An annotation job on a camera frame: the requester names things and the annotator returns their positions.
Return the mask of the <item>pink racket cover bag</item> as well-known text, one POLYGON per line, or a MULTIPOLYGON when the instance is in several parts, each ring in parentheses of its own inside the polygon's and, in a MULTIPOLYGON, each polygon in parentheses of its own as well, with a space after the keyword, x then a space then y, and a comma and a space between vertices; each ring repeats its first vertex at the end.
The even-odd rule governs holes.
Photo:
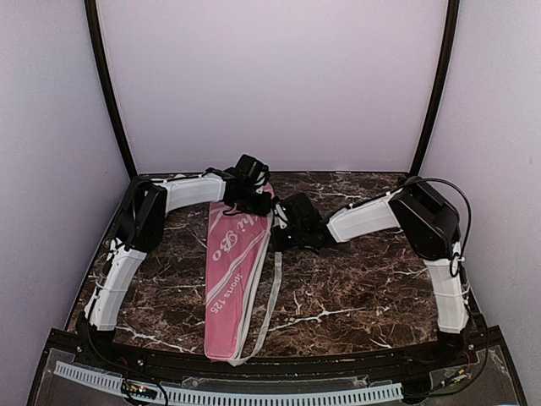
POLYGON ((263 347, 276 307, 282 256, 275 253, 274 281, 254 349, 243 355, 255 297, 275 225, 271 212, 228 216, 222 202, 210 204, 205 268, 205 356, 236 367, 263 347))

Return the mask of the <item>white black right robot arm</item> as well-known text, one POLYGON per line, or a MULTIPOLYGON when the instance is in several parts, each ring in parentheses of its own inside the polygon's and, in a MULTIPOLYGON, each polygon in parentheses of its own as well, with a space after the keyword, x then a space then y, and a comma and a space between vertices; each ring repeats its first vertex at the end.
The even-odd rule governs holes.
POLYGON ((352 203, 323 217, 305 193, 277 200, 271 235, 277 251, 317 251, 364 235, 399 228, 427 267, 438 310, 438 328, 449 334, 431 349, 431 359, 448 367, 464 352, 455 334, 468 321, 462 252, 469 233, 460 230, 458 210, 435 188, 434 179, 411 177, 382 195, 352 203))

